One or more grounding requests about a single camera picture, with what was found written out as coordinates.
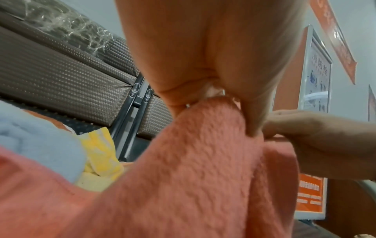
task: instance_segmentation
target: orange banner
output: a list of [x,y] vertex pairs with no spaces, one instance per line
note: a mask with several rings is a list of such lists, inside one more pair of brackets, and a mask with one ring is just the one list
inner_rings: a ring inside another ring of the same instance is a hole
[[324,179],[300,174],[296,211],[321,213],[323,211]]
[[313,12],[321,24],[322,29],[329,37],[332,46],[352,83],[355,84],[355,70],[357,62],[355,62],[354,57],[346,44],[345,37],[342,34],[328,0],[311,0],[310,4]]

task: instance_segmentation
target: hand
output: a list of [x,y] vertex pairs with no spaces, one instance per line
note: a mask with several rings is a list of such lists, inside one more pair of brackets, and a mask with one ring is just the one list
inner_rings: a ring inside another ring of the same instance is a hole
[[211,88],[255,134],[300,42],[305,0],[116,0],[135,62],[176,117]]
[[285,136],[302,173],[326,178],[376,178],[376,124],[326,113],[275,111],[262,129],[265,138]]

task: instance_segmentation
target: pink towel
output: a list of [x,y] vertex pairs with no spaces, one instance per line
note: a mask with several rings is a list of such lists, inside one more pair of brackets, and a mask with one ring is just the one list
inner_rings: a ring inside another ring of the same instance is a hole
[[244,132],[229,99],[200,102],[100,195],[1,149],[0,237],[291,237],[292,146]]

